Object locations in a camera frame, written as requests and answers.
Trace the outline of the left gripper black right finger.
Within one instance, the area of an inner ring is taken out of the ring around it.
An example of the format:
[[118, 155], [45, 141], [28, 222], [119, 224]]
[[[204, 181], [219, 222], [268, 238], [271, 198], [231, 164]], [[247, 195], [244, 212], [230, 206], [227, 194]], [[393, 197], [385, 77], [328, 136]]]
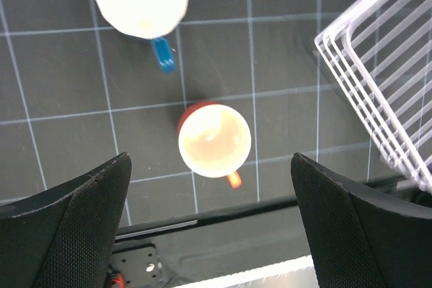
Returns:
[[430, 287], [431, 207], [296, 153], [291, 176], [320, 287]]

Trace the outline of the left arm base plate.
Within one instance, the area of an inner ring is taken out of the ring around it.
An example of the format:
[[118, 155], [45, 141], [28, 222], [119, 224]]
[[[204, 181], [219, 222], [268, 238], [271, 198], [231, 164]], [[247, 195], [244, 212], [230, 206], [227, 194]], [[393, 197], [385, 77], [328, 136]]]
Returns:
[[161, 265], [152, 243], [120, 248], [112, 253], [110, 263], [117, 278], [123, 279], [123, 287], [159, 286]]

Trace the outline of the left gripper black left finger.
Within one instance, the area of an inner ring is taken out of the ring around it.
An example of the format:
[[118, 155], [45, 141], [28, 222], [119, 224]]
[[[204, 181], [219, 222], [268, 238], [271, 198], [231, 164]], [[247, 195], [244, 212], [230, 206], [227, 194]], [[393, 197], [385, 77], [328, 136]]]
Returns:
[[104, 287], [131, 172], [124, 152], [1, 206], [1, 286]]

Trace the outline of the orange mug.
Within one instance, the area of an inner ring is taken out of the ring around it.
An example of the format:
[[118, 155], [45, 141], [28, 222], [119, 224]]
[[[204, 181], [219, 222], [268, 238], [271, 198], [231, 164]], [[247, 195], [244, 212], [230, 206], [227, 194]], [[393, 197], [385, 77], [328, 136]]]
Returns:
[[188, 106], [178, 122], [178, 149], [186, 166], [203, 177], [226, 177], [234, 189], [242, 185], [238, 170], [251, 147], [247, 121], [227, 105], [198, 101]]

